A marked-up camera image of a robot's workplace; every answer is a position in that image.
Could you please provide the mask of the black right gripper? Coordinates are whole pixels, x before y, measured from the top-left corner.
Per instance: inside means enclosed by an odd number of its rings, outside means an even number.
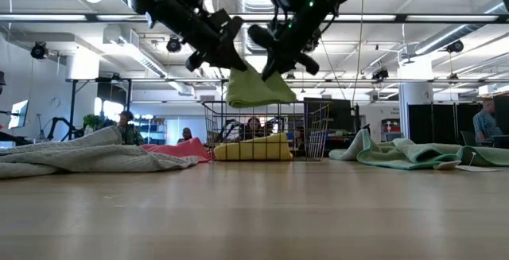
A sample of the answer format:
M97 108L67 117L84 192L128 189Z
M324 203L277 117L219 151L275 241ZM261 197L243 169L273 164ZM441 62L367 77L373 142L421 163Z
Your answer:
M292 14L291 18L279 21L274 17L266 28L252 25L248 29L251 40L267 51L267 61L262 70L262 80L268 80L273 74L283 74L295 68L299 63L315 75L319 65L306 56L303 51L307 44L321 35L320 25L332 14L338 15L336 3L304 3L297 8L275 6L274 13Z

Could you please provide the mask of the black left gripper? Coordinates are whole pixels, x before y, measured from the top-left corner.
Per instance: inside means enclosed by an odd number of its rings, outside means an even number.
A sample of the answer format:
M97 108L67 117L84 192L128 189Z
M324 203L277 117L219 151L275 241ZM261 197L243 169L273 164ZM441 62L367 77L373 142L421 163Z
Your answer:
M179 36L182 43L195 49L185 61L189 71L204 62L217 68L247 70L234 46L234 39L243 25L242 18L230 17L225 10L213 14L204 10L196 13L177 0L155 2L147 12L147 18L151 25L162 23Z

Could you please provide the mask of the lime green microfiber towel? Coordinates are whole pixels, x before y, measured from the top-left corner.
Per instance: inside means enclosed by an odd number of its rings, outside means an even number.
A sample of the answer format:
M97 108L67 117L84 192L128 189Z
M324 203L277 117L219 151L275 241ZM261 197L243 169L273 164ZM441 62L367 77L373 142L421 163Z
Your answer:
M234 68L230 70L226 92L226 101L230 107L260 107L296 100L296 94L279 73L263 80L262 74L249 63L245 71Z

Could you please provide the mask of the yellow microfiber towel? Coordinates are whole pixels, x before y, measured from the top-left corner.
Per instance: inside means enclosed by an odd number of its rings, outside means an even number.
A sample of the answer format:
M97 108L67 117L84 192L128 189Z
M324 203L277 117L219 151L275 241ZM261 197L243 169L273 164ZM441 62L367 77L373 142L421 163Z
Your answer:
M291 161L293 154L285 133L232 142L214 149L217 161Z

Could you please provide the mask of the pink microfiber towel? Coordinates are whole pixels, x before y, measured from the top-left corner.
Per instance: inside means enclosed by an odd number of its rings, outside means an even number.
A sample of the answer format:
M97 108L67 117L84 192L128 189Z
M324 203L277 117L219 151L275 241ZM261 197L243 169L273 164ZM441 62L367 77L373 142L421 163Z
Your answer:
M177 145L143 145L142 148L151 153L163 153L174 157L196 157L199 163L212 160L211 154L206 150L199 138L191 138Z

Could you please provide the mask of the pale mint green towel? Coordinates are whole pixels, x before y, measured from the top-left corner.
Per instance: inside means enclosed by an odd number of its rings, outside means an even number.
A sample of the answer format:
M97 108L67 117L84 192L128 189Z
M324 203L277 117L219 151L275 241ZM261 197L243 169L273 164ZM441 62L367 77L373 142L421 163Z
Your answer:
M376 143L360 130L347 149L333 149L328 157L389 169L476 169L509 167L509 149L440 143L417 144L408 138Z

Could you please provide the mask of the grey waffle weave towel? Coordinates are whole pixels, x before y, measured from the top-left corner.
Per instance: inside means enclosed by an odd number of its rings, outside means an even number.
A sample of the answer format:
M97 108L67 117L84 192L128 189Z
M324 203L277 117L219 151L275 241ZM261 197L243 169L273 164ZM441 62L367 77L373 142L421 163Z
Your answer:
M115 126L68 142L40 142L0 149L0 180L70 173L151 173L188 169L198 157L178 157L122 144Z

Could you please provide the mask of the black television screen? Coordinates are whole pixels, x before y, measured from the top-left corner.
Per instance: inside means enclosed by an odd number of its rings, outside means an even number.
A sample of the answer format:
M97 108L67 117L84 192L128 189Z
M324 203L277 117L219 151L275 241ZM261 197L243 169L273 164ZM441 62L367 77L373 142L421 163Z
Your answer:
M307 125L327 126L328 130L353 131L351 104L345 99L304 98Z

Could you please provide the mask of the blue storage shelf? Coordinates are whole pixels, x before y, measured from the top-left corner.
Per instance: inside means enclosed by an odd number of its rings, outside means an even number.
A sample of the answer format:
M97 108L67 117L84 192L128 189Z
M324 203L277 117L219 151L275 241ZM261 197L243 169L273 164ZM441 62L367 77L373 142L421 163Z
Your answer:
M167 142L167 125L164 118L139 119L136 121L140 135L146 145L165 145Z

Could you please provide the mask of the white round column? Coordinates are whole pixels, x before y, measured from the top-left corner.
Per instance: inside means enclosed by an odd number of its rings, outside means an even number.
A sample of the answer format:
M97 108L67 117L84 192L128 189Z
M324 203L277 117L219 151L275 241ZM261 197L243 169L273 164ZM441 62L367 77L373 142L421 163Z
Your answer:
M410 138L409 105L424 105L433 102L431 83L401 83L398 87L400 129L406 138Z

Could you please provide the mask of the green background plant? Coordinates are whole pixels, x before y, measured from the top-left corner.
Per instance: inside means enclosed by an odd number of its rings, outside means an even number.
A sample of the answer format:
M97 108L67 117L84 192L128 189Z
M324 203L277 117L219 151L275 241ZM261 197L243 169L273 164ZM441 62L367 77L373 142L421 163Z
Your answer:
M102 116L96 114L87 114L83 118L84 128L92 131L100 130L104 128L105 119Z

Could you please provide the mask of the black background rig stand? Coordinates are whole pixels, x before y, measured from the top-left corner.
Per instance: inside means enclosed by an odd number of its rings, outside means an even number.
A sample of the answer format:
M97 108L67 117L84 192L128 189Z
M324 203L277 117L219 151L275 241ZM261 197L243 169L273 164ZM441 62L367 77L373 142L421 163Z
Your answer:
M75 119L74 118L74 114L75 114L75 107L76 107L75 106L75 103L76 103L76 93L79 91L77 89L77 84L78 83L84 83L84 85L82 87L85 87L89 83L108 83L108 84L112 85L114 83L127 82L128 83L128 88L126 89L126 102L125 102L124 108L127 109L128 111L130 110L131 96L132 96L132 86L133 86L133 81L134 81L131 78L97 77L97 78L94 78L94 79L66 79L65 81L72 84L70 114L69 114L69 120L68 120L70 125L69 125L68 134L66 135L66 137L68 138L69 141L71 141L72 137L73 137L72 126L73 126L73 122L74 122L74 119Z

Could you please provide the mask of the computer monitor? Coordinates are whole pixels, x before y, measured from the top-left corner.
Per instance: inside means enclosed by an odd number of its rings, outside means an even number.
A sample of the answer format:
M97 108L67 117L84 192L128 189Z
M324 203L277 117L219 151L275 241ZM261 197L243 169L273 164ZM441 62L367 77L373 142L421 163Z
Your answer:
M23 127L27 118L27 112L29 108L29 100L24 100L15 103L10 111L10 121L8 124L9 129Z

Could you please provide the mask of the white towel label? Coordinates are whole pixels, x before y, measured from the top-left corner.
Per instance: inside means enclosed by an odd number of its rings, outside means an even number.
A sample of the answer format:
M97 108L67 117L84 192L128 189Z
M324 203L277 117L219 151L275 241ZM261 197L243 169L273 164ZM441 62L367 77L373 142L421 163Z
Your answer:
M459 170L462 170L462 171L473 172L473 173L488 173L488 172L498 172L499 171L498 169L489 169L489 168L484 168L484 167L472 166L472 163L473 163L475 157L476 157L476 153L472 153L472 157L471 157L471 160L468 163L468 165L457 165L456 168Z

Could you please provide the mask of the black partition wall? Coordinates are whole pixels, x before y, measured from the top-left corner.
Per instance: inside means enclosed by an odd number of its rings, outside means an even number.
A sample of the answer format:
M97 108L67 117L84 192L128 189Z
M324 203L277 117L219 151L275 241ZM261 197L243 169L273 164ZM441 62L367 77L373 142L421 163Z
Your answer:
M473 117L480 103L408 105L408 136L418 144L463 145L462 132L474 131Z

